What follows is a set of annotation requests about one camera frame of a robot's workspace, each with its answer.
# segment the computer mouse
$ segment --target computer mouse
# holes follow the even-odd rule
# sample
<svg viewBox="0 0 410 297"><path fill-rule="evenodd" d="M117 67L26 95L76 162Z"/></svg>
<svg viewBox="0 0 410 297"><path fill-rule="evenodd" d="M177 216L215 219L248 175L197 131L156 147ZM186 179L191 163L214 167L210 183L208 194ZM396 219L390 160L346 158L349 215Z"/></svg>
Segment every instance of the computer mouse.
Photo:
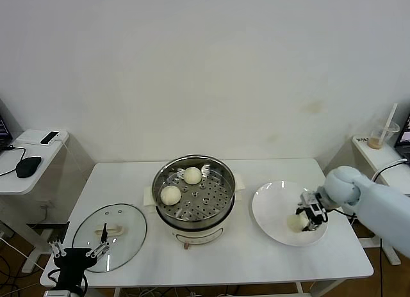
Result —
<svg viewBox="0 0 410 297"><path fill-rule="evenodd" d="M36 172L40 163L40 156L27 157L19 161L15 167L15 173L17 173L17 176L20 178L31 177Z"/></svg>

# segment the white table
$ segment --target white table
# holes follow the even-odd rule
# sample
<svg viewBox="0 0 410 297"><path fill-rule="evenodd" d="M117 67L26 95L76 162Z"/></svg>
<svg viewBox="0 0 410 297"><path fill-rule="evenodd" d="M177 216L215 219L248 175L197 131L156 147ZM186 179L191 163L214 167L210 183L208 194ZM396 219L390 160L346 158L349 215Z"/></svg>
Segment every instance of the white table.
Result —
<svg viewBox="0 0 410 297"><path fill-rule="evenodd" d="M226 161L243 177L242 190L224 235L214 242L191 246L172 237L152 207L143 206L144 187L165 163L99 163L95 166L69 218L64 240L71 246L77 228L95 210L109 204L137 206L147 220L147 237L137 255L109 273L86 272L90 287L149 287L275 282L319 282L313 296L321 296L347 278L373 274L363 248L346 217L331 213L329 228L317 244L305 248L270 239L253 219L250 202L255 191L269 181L286 180L316 189L324 175L314 159L267 159ZM54 269L50 258L40 283Z"/></svg>
<svg viewBox="0 0 410 297"><path fill-rule="evenodd" d="M354 136L352 141L375 172L384 168L386 165L403 158L393 147L386 144L379 150L370 148L367 145L368 136L366 135ZM390 168L380 174L380 181L385 185L397 188L406 195L410 195L410 166L403 164ZM378 248L380 247L380 237L361 238L360 243L363 248ZM382 247L390 264L401 264L400 258L394 251L393 247L391 247L386 241L383 241Z"/></svg>
<svg viewBox="0 0 410 297"><path fill-rule="evenodd" d="M47 243L47 238L52 231L44 230L43 234L39 236L34 230L26 225L24 215L19 211L16 211L14 207L10 206L10 204L3 199L3 196L25 195L26 193L29 193L50 165L55 155L57 155L63 144L67 141L68 137L69 134L67 132L60 132L58 141L54 141L50 145L29 145L14 141L11 145L26 149L24 158L40 156L42 158L41 163L31 177L21 179L17 177L15 172L0 177L0 220L35 247L29 256L33 261L37 261L43 253L49 253L50 247ZM16 164L20 161L22 152L22 150L17 149L1 153L0 172L7 172L14 169ZM34 264L27 261L22 268L22 272L32 272L33 267Z"/></svg>

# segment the white plate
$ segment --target white plate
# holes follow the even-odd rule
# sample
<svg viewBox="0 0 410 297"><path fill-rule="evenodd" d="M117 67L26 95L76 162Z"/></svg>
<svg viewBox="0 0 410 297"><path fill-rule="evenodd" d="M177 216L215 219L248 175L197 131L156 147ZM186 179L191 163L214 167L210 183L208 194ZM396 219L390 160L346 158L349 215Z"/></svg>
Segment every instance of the white plate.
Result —
<svg viewBox="0 0 410 297"><path fill-rule="evenodd" d="M304 190L294 182L275 181L263 185L255 193L252 201L255 219L271 238L290 246L308 246L325 235L327 223L313 232L295 233L288 227L287 219L295 214Z"/></svg>

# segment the wall stain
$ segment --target wall stain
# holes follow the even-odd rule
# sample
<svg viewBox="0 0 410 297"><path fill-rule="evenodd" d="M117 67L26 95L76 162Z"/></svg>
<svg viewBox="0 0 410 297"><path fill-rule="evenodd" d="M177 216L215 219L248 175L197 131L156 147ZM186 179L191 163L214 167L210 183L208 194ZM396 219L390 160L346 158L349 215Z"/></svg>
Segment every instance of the wall stain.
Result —
<svg viewBox="0 0 410 297"><path fill-rule="evenodd" d="M316 100L300 108L301 113L322 113L324 112L324 101Z"/></svg>
<svg viewBox="0 0 410 297"><path fill-rule="evenodd" d="M280 138L279 134L275 134L273 133L272 135L270 135L267 139L267 142L273 143L275 141L277 141Z"/></svg>

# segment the white wall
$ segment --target white wall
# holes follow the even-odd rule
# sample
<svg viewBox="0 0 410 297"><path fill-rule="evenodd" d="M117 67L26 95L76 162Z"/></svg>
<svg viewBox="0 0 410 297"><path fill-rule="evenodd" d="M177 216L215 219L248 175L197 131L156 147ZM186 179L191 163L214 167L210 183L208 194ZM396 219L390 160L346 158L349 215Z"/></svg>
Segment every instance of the white wall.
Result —
<svg viewBox="0 0 410 297"><path fill-rule="evenodd" d="M0 99L95 162L315 157L410 96L410 0L0 0Z"/></svg>

